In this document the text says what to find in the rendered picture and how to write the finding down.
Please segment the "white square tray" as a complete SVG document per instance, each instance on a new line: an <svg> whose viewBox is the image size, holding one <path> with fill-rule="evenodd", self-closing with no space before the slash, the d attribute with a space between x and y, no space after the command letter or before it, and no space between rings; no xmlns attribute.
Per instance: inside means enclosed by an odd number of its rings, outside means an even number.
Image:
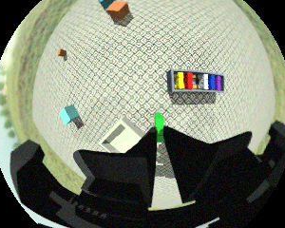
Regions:
<svg viewBox="0 0 285 228"><path fill-rule="evenodd" d="M108 152L123 153L138 143L145 136L142 131L124 115L120 121L100 141L100 145Z"/></svg>

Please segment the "white fuse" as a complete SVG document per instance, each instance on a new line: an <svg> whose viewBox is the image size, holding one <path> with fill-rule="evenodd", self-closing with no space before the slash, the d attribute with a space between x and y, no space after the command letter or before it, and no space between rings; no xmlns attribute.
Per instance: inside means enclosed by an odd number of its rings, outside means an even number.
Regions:
<svg viewBox="0 0 285 228"><path fill-rule="evenodd" d="M199 76L199 88L208 88L208 75L204 73L204 75Z"/></svg>

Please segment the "teal cube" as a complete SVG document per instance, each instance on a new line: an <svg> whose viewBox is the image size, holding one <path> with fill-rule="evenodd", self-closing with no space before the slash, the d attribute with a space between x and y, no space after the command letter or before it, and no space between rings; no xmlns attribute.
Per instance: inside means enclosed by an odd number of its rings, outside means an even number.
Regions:
<svg viewBox="0 0 285 228"><path fill-rule="evenodd" d="M102 7L108 9L109 5L115 3L116 0L98 0L98 3L101 3Z"/></svg>

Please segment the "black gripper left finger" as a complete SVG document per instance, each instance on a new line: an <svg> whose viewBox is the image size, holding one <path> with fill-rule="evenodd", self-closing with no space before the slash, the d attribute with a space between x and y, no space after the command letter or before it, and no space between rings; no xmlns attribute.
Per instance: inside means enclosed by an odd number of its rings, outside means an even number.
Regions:
<svg viewBox="0 0 285 228"><path fill-rule="evenodd" d="M132 145L127 152L96 152L88 149L74 151L74 160L85 176L137 183L142 189L143 201L151 208L153 201L155 166L157 166L158 132L151 126L149 132Z"/></svg>

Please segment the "red fuse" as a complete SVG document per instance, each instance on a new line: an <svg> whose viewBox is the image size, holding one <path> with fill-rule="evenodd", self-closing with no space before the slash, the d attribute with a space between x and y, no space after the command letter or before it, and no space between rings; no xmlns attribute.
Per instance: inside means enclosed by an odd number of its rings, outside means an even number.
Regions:
<svg viewBox="0 0 285 228"><path fill-rule="evenodd" d="M193 88L192 87L192 72L191 73L185 73L183 79L184 79L184 88Z"/></svg>

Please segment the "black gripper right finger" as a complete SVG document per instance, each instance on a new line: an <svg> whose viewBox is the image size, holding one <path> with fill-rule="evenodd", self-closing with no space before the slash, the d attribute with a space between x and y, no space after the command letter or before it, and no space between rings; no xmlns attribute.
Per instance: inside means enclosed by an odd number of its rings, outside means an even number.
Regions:
<svg viewBox="0 0 285 228"><path fill-rule="evenodd" d="M235 137L215 143L206 143L180 133L172 126L162 127L162 136L172 163L181 202L195 200L195 194L212 174L212 170L227 156L233 156L249 147L253 132L244 132Z"/></svg>

